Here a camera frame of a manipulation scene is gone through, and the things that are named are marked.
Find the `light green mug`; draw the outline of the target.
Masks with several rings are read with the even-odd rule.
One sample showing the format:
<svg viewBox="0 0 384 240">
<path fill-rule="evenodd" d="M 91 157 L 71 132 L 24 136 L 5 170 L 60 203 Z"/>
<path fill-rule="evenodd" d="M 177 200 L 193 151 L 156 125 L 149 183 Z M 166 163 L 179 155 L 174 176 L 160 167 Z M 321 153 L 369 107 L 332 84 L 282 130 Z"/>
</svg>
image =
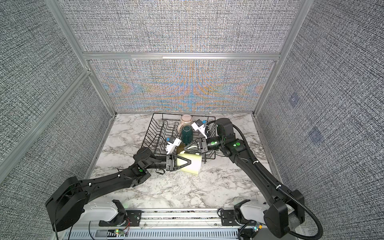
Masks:
<svg viewBox="0 0 384 240">
<path fill-rule="evenodd" d="M 191 164 L 186 166 L 186 167 L 181 168 L 181 171 L 186 172 L 186 173 L 190 173 L 190 174 L 194 174 L 194 175 L 199 174 L 200 169 L 201 169 L 201 165 L 202 165 L 202 156 L 201 155 L 182 153 L 182 154 L 179 154 L 178 157 L 183 157 L 183 158 L 189 159 L 191 161 Z"/>
</svg>

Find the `pink iridescent mug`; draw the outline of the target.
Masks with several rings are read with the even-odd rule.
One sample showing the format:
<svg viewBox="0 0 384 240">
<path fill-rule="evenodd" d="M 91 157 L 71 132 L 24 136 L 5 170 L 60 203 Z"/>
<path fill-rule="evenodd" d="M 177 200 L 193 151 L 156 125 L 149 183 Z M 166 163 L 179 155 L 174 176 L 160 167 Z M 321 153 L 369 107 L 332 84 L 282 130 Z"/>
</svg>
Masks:
<svg viewBox="0 0 384 240">
<path fill-rule="evenodd" d="M 184 126 L 190 126 L 193 123 L 193 117 L 191 115 L 182 115 L 180 124 L 178 125 L 179 134 L 182 132 Z"/>
</svg>

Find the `dark green mug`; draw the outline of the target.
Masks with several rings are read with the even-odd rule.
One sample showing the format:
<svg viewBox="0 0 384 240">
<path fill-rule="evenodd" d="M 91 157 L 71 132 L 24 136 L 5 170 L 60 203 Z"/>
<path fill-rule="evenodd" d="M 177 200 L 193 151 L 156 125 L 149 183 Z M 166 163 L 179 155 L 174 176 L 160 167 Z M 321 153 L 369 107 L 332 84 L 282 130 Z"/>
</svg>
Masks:
<svg viewBox="0 0 384 240">
<path fill-rule="evenodd" d="M 182 142 L 189 145 L 193 141 L 193 129 L 189 125 L 184 125 L 181 132 Z"/>
</svg>

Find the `amber glass cup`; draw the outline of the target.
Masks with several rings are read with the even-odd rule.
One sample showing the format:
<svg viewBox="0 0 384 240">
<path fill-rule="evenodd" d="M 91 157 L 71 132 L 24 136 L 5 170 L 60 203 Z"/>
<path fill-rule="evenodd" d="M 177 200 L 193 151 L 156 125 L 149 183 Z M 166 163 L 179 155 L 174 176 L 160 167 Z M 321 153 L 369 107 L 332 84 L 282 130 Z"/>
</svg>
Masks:
<svg viewBox="0 0 384 240">
<path fill-rule="evenodd" d="M 177 154 L 182 153 L 185 147 L 186 145 L 184 143 L 180 143 L 180 145 L 177 147 Z"/>
</svg>

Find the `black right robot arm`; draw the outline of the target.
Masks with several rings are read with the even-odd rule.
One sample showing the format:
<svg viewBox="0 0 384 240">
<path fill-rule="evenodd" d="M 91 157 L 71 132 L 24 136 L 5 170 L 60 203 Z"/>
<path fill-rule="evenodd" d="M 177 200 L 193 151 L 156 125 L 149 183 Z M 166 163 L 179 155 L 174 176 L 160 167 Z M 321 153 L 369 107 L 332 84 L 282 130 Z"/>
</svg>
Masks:
<svg viewBox="0 0 384 240">
<path fill-rule="evenodd" d="M 213 121 L 217 135 L 208 135 L 209 123 L 197 120 L 191 128 L 203 136 L 196 140 L 193 153 L 206 153 L 219 150 L 235 165 L 243 170 L 258 187 L 265 200 L 267 209 L 261 210 L 251 200 L 244 200 L 234 207 L 236 221 L 245 229 L 252 222 L 261 223 L 277 238 L 290 234 L 302 240 L 309 236 L 296 233 L 294 230 L 305 222 L 305 215 L 311 211 L 305 206 L 304 196 L 300 191 L 291 191 L 276 179 L 257 159 L 252 152 L 242 131 L 228 118 Z"/>
</svg>

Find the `black wire dish rack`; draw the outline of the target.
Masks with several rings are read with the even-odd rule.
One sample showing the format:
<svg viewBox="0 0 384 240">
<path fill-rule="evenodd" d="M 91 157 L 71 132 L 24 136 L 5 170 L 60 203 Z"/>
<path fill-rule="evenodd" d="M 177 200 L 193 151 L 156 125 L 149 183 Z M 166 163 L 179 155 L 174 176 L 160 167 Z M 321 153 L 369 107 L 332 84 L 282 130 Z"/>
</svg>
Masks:
<svg viewBox="0 0 384 240">
<path fill-rule="evenodd" d="M 168 114 L 168 113 L 154 113 L 152 115 L 151 121 L 149 123 L 147 132 L 145 134 L 144 140 L 142 142 L 142 147 L 149 148 L 155 155 L 166 155 L 166 139 L 169 137 L 177 137 L 182 140 L 182 129 L 179 129 L 179 126 L 182 125 L 183 114 Z M 216 117 L 213 116 L 204 116 L 204 115 L 192 115 L 192 121 L 200 119 L 202 122 L 205 122 L 205 126 L 208 122 L 216 120 Z M 208 126 L 209 137 L 216 136 L 216 128 L 214 123 L 211 123 Z M 197 142 L 199 138 L 202 138 L 203 135 L 200 131 L 193 130 L 193 140 L 192 142 Z M 206 163 L 208 160 L 214 160 L 216 158 L 216 152 L 210 151 L 203 154 L 203 163 Z"/>
</svg>

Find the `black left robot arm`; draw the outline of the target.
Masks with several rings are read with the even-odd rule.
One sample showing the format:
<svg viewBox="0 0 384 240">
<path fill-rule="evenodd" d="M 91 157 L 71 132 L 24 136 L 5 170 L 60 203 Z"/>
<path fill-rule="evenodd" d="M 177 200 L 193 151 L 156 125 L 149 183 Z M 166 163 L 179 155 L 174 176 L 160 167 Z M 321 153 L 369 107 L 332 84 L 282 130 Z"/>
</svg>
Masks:
<svg viewBox="0 0 384 240">
<path fill-rule="evenodd" d="M 192 164 L 192 160 L 177 155 L 156 156 L 149 148 L 140 148 L 134 163 L 117 173 L 100 178 L 66 179 L 46 201 L 45 206 L 54 232 L 72 227 L 85 213 L 84 206 L 101 196 L 120 189 L 133 188 L 150 178 L 149 169 L 177 171 Z"/>
</svg>

